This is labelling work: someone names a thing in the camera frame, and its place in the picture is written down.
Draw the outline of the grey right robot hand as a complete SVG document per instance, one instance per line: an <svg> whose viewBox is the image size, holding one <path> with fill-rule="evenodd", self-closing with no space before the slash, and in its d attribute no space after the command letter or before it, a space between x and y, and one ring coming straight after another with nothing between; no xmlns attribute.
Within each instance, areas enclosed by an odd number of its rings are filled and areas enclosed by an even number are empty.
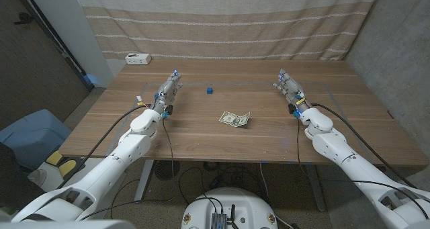
<svg viewBox="0 0 430 229"><path fill-rule="evenodd" d="M279 90L288 102L288 111L290 114L299 118L304 111L312 106L306 101L306 96L302 86L297 83L284 69L279 72L278 82L273 86Z"/></svg>

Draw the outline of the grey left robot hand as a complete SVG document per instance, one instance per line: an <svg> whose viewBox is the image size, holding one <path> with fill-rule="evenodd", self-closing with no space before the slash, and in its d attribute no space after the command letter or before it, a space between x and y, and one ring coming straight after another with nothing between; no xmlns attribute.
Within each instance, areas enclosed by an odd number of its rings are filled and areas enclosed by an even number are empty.
<svg viewBox="0 0 430 229"><path fill-rule="evenodd" d="M166 108L173 104L177 92L182 88L182 75L175 69L155 93L155 101L151 109L164 116Z"/></svg>

